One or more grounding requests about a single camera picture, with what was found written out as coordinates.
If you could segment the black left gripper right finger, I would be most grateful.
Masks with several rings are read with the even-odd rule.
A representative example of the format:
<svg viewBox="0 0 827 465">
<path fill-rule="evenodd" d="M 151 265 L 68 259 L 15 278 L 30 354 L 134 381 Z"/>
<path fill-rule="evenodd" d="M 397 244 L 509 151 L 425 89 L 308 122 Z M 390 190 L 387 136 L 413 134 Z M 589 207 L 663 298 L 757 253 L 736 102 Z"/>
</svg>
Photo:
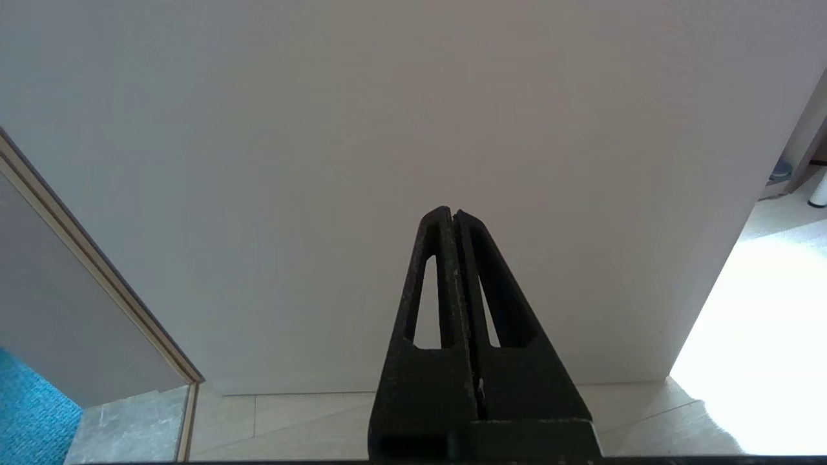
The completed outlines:
<svg viewBox="0 0 827 465">
<path fill-rule="evenodd" d="M 485 224 L 455 215 L 477 417 L 457 431 L 473 461 L 600 457 L 592 415 Z"/>
</svg>

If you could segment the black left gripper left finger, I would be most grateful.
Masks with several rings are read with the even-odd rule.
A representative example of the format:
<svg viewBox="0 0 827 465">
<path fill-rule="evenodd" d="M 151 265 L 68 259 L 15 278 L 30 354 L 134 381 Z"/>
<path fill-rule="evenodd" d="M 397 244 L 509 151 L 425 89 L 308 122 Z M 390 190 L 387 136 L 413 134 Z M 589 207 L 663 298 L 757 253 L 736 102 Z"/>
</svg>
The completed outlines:
<svg viewBox="0 0 827 465">
<path fill-rule="evenodd" d="M 426 262 L 437 268 L 441 345 L 414 342 Z M 461 461 L 463 435 L 477 418 L 470 330 L 451 210 L 417 227 L 401 303 L 368 424 L 372 461 Z"/>
</svg>

